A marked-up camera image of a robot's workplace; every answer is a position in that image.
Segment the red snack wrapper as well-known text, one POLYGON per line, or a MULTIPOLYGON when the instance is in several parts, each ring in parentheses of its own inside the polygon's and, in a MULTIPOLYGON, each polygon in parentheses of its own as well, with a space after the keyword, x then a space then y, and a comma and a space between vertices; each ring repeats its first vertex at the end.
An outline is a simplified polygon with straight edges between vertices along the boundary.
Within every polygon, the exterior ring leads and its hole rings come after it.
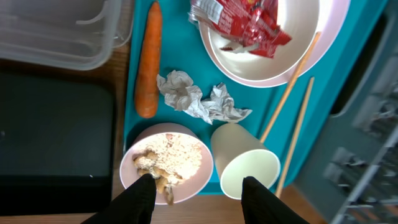
POLYGON ((278 46, 292 40, 277 24, 277 0, 191 0, 190 5, 191 21, 239 44, 222 51, 273 58, 278 46))

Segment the grey paper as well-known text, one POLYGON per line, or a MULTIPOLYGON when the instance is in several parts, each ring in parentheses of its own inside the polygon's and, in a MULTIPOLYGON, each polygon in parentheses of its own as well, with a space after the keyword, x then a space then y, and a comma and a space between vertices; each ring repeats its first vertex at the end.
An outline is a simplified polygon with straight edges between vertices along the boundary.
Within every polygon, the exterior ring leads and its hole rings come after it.
POLYGON ((166 77, 157 76, 157 87, 164 96, 165 104, 176 111, 204 120, 238 123, 248 117, 252 110, 236 108, 234 99, 224 83, 215 85, 210 97, 203 99, 201 89, 193 84, 191 77, 183 71, 172 71, 166 77))

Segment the pink bowl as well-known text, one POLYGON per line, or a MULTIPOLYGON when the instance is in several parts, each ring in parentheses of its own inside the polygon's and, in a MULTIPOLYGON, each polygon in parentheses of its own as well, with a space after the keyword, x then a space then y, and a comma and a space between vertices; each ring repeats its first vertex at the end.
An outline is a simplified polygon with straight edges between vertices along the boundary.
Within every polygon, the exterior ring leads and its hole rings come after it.
MULTIPOLYGON (((140 134, 138 134, 135 140, 133 140, 133 143, 121 160, 119 176, 124 188, 128 188, 139 178, 137 169, 133 165, 133 159, 137 156, 138 144, 154 137, 156 134, 166 133, 184 134, 188 137, 194 138, 195 140, 198 139, 198 137, 191 130, 180 124, 160 123, 146 128, 140 134)), ((177 203, 186 201, 202 191, 210 181, 213 174, 214 162, 211 151, 205 143, 202 141, 199 141, 199 143, 200 152, 202 155, 201 166, 193 177, 188 179, 185 183, 177 186, 174 190, 175 202, 177 203)))

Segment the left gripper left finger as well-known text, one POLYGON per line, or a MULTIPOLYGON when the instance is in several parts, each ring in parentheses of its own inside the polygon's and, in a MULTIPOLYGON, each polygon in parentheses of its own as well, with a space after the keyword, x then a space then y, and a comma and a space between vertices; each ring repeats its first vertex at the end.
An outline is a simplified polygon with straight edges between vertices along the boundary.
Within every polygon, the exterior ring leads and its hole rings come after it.
POLYGON ((118 195, 108 207, 82 224, 150 224, 155 199, 155 179, 150 174, 144 174, 118 195))

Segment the white small bowl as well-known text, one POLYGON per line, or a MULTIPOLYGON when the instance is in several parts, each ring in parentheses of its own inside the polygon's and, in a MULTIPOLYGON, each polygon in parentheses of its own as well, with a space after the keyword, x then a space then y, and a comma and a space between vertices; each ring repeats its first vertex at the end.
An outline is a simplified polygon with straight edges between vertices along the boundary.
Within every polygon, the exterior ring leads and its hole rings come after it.
POLYGON ((222 47, 235 47, 236 44, 202 24, 200 34, 208 55, 225 75, 258 84, 294 70, 310 48, 317 32, 319 15, 319 0, 279 0, 277 25, 292 40, 278 46, 273 58, 249 52, 235 54, 222 51, 222 47))

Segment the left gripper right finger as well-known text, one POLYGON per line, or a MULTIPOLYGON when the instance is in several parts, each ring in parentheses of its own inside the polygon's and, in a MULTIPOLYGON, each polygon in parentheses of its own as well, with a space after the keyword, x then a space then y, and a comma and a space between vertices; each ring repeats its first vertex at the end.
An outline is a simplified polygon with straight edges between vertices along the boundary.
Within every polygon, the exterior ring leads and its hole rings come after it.
POLYGON ((241 205, 245 224, 309 224, 251 176, 243 179, 241 205))

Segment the wooden chopstick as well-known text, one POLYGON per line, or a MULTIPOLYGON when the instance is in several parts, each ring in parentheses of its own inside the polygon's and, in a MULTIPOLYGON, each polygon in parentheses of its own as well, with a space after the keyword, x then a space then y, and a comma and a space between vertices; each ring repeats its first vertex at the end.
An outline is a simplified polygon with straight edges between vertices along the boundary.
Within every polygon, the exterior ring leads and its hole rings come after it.
POLYGON ((295 129, 294 129, 294 133, 293 133, 293 136, 292 136, 292 140, 290 142, 289 150, 288 150, 287 156, 285 158, 285 164, 284 164, 284 167, 282 169, 282 173, 280 175, 279 182, 278 182, 278 185, 277 185, 277 188, 276 188, 276 191, 275 191, 275 196, 278 197, 278 198, 280 198, 280 196, 282 194, 282 191, 283 191, 283 188, 284 188, 284 183, 285 183, 285 180, 286 180, 286 177, 287 177, 287 173, 289 171, 290 163, 291 163, 291 160, 292 160, 292 157, 293 157, 293 154, 294 154, 294 151, 295 151, 295 147, 296 147, 296 144, 297 144, 297 141, 298 141, 298 138, 299 138, 299 134, 300 134, 300 131, 301 131, 301 128, 302 128, 302 124, 303 124, 303 121, 304 121, 304 117, 305 117, 305 113, 306 113, 306 110, 307 110, 307 106, 308 106, 308 102, 309 102, 309 99, 310 99, 310 95, 312 93, 314 80, 315 80, 314 77, 312 77, 309 80, 309 83, 308 83, 308 86, 307 86, 307 90, 305 92, 305 96, 303 98, 302 105, 300 107, 300 111, 299 111, 299 114, 298 114, 297 122, 295 124, 295 129))
POLYGON ((305 64, 307 63, 309 57, 311 56, 311 54, 313 52, 313 49, 315 48, 320 36, 321 36, 321 32, 320 31, 316 32, 316 34, 315 34, 315 36, 314 36, 314 38, 312 40, 312 43, 310 44, 308 50, 306 51, 305 55, 302 57, 301 61, 299 61, 299 63, 297 64, 297 66, 296 66, 296 68, 294 70, 294 73, 291 76, 291 78, 290 78, 290 80, 289 80, 289 82, 287 84, 287 87, 286 87, 281 99, 279 100, 279 103, 278 103, 276 109, 274 110, 274 113, 272 114, 272 116, 271 116, 271 118, 270 118, 270 120, 268 122, 268 125, 266 126, 266 128, 265 128, 265 130, 264 130, 264 132, 263 132, 263 134, 262 134, 262 136, 260 138, 260 142, 261 143, 264 144, 266 138, 268 137, 268 135, 269 135, 269 133, 270 133, 270 131, 271 131, 276 119, 277 119, 277 117, 279 116, 280 111, 282 110, 285 102, 287 101, 287 98, 289 97, 289 95, 290 95, 290 93, 291 93, 291 91, 292 91, 292 89, 293 89, 298 77, 302 73, 302 70, 303 70, 305 64))

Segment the rice and peanut leftovers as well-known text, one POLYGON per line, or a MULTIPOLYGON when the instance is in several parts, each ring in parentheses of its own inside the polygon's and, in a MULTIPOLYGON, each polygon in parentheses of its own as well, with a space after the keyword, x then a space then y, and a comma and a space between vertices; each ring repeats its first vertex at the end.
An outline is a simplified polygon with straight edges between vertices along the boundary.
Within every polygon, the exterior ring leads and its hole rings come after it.
POLYGON ((142 176, 150 174, 167 205, 174 204, 174 187, 193 177, 201 166, 201 142, 185 134, 161 133, 137 146, 133 164, 142 176))

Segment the white paper cup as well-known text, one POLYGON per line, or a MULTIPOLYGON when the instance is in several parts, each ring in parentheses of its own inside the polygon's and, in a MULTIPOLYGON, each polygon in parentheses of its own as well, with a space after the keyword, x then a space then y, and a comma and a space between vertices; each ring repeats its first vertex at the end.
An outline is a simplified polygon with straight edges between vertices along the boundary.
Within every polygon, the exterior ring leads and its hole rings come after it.
POLYGON ((211 137, 211 150, 222 192, 240 200, 243 179, 251 176, 268 189, 280 174, 280 160, 237 123, 226 123, 211 137))

